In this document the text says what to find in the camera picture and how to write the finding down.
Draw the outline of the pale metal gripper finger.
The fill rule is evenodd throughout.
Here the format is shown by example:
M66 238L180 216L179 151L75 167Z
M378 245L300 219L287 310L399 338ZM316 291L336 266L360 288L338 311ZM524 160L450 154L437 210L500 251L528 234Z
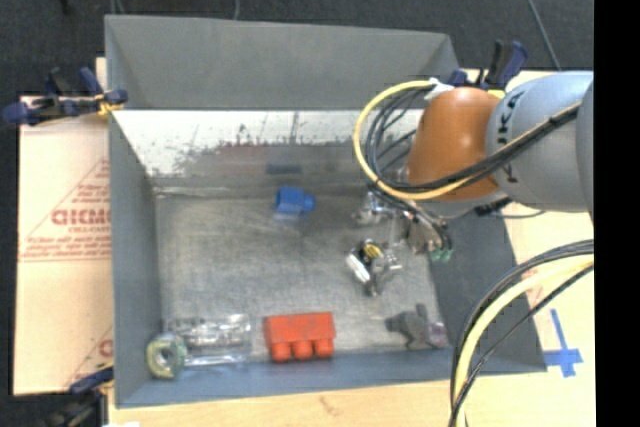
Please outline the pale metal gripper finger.
M383 254L380 245L372 240L364 240L349 252L346 263L359 281L369 282L371 262Z
M383 254L374 258L369 268L368 294L370 296L380 295L402 269L402 263L393 254Z

